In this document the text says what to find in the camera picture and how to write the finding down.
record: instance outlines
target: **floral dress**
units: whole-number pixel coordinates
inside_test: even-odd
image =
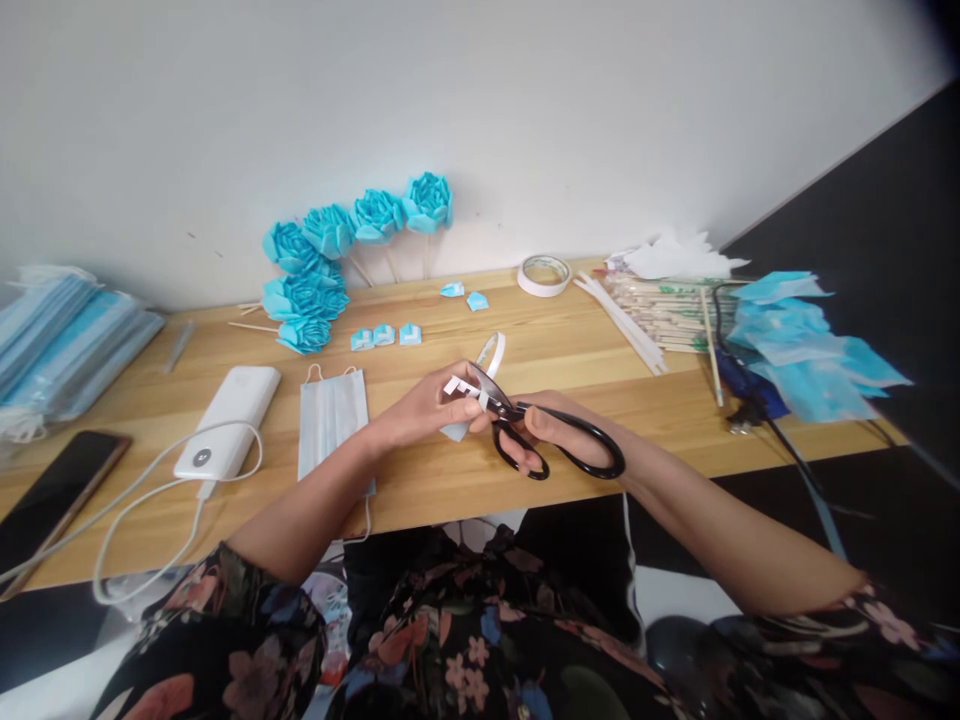
[[[328,718],[699,717],[590,600],[498,532],[408,572]],[[867,584],[796,617],[731,617],[702,670],[723,717],[960,717],[956,647]],[[221,545],[144,615],[94,712],[115,718],[299,717],[323,622],[300,589]]]

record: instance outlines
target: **white wall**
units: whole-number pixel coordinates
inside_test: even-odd
[[[276,219],[424,169],[457,202],[438,274],[723,243],[949,80],[917,5],[0,0],[0,279],[256,298]]]

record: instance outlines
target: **person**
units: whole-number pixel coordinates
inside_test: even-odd
[[[464,362],[421,380],[304,480],[198,563],[144,613],[136,644],[93,717],[291,718],[309,705],[324,654],[323,622],[300,585],[314,570],[378,463],[450,423],[489,431],[469,398],[442,402]],[[713,624],[722,646],[705,664],[713,712],[746,717],[956,717],[957,651],[886,591],[815,542],[740,502],[690,466],[558,392],[518,429],[594,466],[607,451],[536,406],[578,415],[623,450],[619,478],[743,612]],[[534,453],[505,435],[522,474]],[[328,717],[692,717],[677,688],[591,598],[501,527],[482,553],[429,529],[382,604],[354,591],[349,670]],[[363,586],[363,573],[359,573]],[[361,625],[368,627],[364,632]]]

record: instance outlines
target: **smartphone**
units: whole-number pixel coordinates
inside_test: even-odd
[[[0,573],[59,540],[90,496],[130,447],[130,438],[106,432],[77,433],[0,522]],[[0,602],[24,586],[34,568],[0,585]]]

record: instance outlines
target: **dark wall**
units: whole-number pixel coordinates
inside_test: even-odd
[[[960,82],[724,253],[750,275],[813,270],[838,335],[857,335],[912,379],[877,408],[960,477]]]

